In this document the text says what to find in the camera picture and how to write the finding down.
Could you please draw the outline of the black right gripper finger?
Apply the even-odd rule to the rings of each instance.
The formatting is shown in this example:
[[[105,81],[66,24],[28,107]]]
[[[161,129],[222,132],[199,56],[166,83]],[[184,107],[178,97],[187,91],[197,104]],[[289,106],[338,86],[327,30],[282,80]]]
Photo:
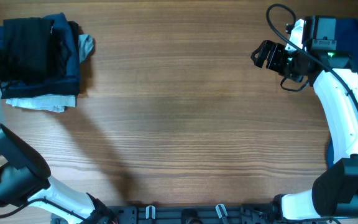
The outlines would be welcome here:
[[[264,40],[260,46],[255,50],[255,53],[258,56],[267,56],[269,52],[271,51],[272,47],[274,45],[274,42],[271,40]]]
[[[265,62],[263,53],[261,53],[260,51],[253,51],[251,53],[250,58],[256,67],[262,68],[262,66]]]

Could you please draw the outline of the black polo shirt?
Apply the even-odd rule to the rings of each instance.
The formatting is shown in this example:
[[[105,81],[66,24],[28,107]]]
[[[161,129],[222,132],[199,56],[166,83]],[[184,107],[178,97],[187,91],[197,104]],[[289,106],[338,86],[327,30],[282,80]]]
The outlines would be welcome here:
[[[63,75],[68,52],[53,31],[54,20],[7,19],[0,46],[0,82],[42,83]]]

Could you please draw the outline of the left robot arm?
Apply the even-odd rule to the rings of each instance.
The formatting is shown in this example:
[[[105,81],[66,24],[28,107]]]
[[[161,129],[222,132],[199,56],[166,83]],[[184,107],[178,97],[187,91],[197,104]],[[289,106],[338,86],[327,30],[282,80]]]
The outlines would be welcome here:
[[[4,124],[0,89],[0,207],[39,207],[68,223],[117,223],[118,217],[100,200],[77,192],[51,175],[45,159]]]

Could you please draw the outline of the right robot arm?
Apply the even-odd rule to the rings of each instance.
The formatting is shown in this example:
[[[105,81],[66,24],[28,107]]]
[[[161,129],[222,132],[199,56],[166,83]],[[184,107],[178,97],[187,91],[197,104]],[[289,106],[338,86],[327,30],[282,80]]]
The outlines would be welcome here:
[[[313,88],[333,144],[328,170],[311,189],[275,198],[279,220],[358,218],[358,71],[339,44],[340,25],[335,17],[298,19],[287,25],[283,44],[265,40],[251,54],[255,66]]]

